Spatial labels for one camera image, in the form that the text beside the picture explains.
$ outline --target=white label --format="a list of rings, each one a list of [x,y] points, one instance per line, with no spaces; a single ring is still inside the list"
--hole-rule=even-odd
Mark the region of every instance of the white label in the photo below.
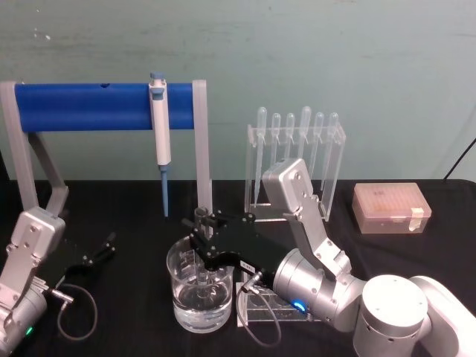
[[[408,226],[408,230],[410,232],[415,231],[422,225],[422,218],[423,218],[423,209],[422,208],[412,208],[411,209],[411,220],[410,225]]]
[[[256,269],[253,266],[250,266],[249,264],[243,262],[242,260],[240,260],[239,264],[241,265],[243,269],[246,269],[253,274],[256,273]]]

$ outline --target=green wall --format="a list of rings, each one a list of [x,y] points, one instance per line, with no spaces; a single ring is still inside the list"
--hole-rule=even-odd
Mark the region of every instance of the green wall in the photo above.
[[[476,136],[475,63],[472,0],[0,2],[0,80],[206,79],[214,179],[244,177],[259,106],[305,105],[340,115],[341,178],[442,177]],[[151,132],[46,136],[66,179],[158,177]],[[194,178],[193,133],[172,142],[170,177]],[[13,176],[3,122],[0,150]]]

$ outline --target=clear acrylic rack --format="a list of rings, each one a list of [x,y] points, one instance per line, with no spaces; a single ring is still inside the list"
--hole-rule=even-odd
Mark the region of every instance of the clear acrylic rack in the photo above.
[[[298,125],[260,129],[248,125],[248,147],[246,151],[245,212],[253,213],[257,221],[283,220],[283,214],[273,210],[266,201],[264,188],[260,185],[260,194],[254,204],[254,183],[257,176],[259,140],[263,140],[263,154],[259,177],[276,161],[301,157],[307,166],[311,180],[318,180],[317,194],[320,201],[321,217],[328,221],[332,208],[335,184],[346,135],[339,123],[338,115],[332,113],[327,118],[317,113],[314,122],[304,132]]]

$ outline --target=water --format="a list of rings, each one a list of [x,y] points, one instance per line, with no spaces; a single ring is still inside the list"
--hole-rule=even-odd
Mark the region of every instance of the water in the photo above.
[[[195,333],[212,332],[223,326],[231,313],[231,291],[226,280],[206,286],[179,286],[173,299],[177,321]]]

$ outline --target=blue led light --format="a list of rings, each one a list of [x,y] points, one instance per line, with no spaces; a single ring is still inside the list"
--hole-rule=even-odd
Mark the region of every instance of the blue led light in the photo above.
[[[293,300],[291,302],[291,305],[300,312],[304,313],[306,312],[306,304],[303,301],[300,300]]]

